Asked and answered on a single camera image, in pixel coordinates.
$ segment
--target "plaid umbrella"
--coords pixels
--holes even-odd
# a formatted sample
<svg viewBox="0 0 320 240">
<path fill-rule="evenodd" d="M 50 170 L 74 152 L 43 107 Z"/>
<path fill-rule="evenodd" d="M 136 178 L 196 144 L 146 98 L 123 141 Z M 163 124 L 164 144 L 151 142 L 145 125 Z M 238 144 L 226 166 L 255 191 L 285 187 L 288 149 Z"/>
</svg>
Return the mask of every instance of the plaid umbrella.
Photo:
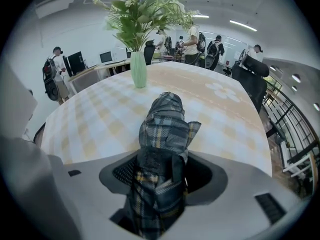
<svg viewBox="0 0 320 240">
<path fill-rule="evenodd" d="M 152 103 L 139 130 L 141 149 L 128 195 L 139 236 L 157 239 L 184 211 L 187 147 L 200 126 L 185 122 L 182 101 L 172 92 L 162 93 Z"/>
</svg>

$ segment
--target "checkered tablecloth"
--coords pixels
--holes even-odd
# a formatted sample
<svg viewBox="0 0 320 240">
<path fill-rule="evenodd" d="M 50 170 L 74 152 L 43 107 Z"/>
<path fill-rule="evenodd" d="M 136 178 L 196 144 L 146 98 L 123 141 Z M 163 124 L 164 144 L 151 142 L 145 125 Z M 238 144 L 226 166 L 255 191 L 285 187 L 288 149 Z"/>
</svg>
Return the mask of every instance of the checkered tablecloth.
<svg viewBox="0 0 320 240">
<path fill-rule="evenodd" d="M 202 126 L 190 151 L 253 165 L 272 175 L 260 117 L 241 84 L 225 75 L 178 62 L 147 66 L 147 87 L 126 71 L 76 94 L 46 120 L 42 149 L 65 164 L 139 149 L 139 128 L 162 92 L 180 96 L 185 121 Z"/>
</svg>

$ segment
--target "vase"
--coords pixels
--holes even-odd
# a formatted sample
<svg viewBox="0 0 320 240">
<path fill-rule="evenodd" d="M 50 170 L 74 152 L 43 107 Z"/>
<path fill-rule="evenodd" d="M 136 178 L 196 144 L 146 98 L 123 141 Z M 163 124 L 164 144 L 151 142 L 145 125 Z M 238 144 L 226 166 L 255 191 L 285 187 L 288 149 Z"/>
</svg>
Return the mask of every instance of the vase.
<svg viewBox="0 0 320 240">
<path fill-rule="evenodd" d="M 136 88 L 143 88 L 147 85 L 147 66 L 142 51 L 134 51 L 130 57 L 130 71 Z"/>
</svg>

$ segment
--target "laptop screen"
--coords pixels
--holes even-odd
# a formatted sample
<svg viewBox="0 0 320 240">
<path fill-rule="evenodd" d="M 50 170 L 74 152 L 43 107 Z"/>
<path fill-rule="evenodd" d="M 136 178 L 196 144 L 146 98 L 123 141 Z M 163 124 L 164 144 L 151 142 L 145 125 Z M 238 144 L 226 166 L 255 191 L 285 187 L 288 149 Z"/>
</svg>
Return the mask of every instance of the laptop screen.
<svg viewBox="0 0 320 240">
<path fill-rule="evenodd" d="M 100 54 L 100 59 L 101 59 L 101 63 L 111 62 L 112 61 L 111 51 Z"/>
</svg>

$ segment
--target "wooden floor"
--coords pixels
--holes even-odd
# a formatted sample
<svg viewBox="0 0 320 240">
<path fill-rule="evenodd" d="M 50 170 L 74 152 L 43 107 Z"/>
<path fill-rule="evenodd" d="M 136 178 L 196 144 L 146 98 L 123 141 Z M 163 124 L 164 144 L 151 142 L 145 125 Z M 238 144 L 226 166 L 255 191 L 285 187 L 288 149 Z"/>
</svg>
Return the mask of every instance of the wooden floor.
<svg viewBox="0 0 320 240">
<path fill-rule="evenodd" d="M 268 115 L 266 111 L 261 108 L 259 113 L 265 132 L 272 128 Z M 291 178 L 289 172 L 283 172 L 283 166 L 281 161 L 280 147 L 275 143 L 275 137 L 271 136 L 268 138 L 270 154 L 271 154 L 271 164 L 272 164 L 272 178 L 279 181 L 283 186 L 292 190 L 297 194 L 297 196 L 303 198 L 305 196 L 305 190 L 298 182 L 298 178 Z"/>
</svg>

